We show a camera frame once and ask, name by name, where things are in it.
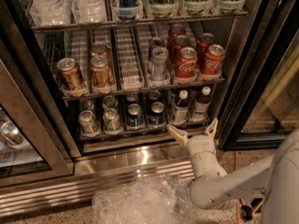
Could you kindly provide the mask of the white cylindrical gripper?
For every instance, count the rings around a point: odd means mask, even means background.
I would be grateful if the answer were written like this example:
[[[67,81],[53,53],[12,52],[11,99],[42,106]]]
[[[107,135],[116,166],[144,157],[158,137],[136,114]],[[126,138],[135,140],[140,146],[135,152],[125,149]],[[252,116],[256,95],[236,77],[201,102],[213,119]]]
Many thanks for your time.
[[[223,177],[227,172],[217,159],[214,137],[218,127],[218,119],[214,118],[205,130],[205,135],[195,135],[188,138],[188,133],[168,124],[167,130],[182,146],[186,147],[188,158],[192,164],[195,178]]]

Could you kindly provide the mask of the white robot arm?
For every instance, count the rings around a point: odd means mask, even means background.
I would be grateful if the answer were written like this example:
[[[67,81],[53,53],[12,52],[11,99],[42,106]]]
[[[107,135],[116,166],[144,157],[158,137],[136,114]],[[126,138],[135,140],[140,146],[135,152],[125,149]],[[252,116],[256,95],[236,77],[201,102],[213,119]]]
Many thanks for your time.
[[[200,209],[229,209],[237,199],[263,200],[261,224],[299,224],[299,131],[288,135],[276,153],[227,173],[218,162],[213,120],[200,135],[167,129],[187,150],[194,181],[191,199]]]

